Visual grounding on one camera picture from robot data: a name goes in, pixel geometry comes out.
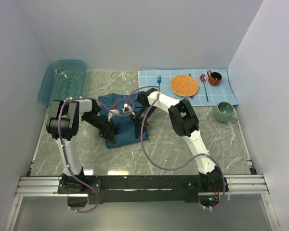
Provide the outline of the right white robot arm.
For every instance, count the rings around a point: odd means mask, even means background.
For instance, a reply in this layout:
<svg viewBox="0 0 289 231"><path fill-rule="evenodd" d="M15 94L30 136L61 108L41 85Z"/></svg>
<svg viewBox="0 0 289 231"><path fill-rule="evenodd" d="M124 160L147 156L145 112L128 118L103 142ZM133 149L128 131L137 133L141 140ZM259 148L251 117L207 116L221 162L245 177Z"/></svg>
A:
<svg viewBox="0 0 289 231"><path fill-rule="evenodd" d="M202 188L207 192L212 192L218 184L226 186L223 171L217 162L209 155L199 129L198 117L188 99L177 100L161 93L158 89L151 88L147 91L138 93L137 101L143 106L140 128L135 132L140 137L142 150L151 164L155 167L166 170L176 171L184 168L193 160L196 161ZM166 168L156 164L148 155L143 143L143 131L145 122L149 115L153 113L154 108L159 108L169 114L171 125L174 132L181 137L188 145L193 157L185 164Z"/></svg>

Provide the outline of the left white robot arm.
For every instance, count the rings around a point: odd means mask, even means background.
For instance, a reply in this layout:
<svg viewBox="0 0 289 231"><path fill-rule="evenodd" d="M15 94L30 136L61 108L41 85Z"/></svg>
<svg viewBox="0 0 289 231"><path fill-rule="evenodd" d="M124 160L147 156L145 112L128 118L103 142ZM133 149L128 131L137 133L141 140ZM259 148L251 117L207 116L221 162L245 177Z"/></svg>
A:
<svg viewBox="0 0 289 231"><path fill-rule="evenodd" d="M63 183L74 193L81 193L86 188L76 144L79 122L85 121L97 128L99 135L107 141L116 141L112 117L120 115L120 112L117 109L109 110L108 116L102 117L100 111L100 104L94 99L54 100L50 106L46 129L60 150L64 163Z"/></svg>

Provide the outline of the blue t shirt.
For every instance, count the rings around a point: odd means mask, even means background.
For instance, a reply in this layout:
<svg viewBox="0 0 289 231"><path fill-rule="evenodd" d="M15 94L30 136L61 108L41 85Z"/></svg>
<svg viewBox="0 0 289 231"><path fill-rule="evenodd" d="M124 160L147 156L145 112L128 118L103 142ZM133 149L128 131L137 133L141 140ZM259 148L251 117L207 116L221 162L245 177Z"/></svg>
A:
<svg viewBox="0 0 289 231"><path fill-rule="evenodd" d="M110 93L104 96L98 96L98 100L104 103L108 109L113 109L113 106L117 104L117 109L120 110L120 114L122 115L122 108L126 101L121 101L119 103L118 101L127 97L128 95ZM114 116L112 118L114 120L113 130L116 142L112 143L105 140L106 148L117 148L132 143L138 143L141 141L140 138L135 137L134 123L129 116Z"/></svg>

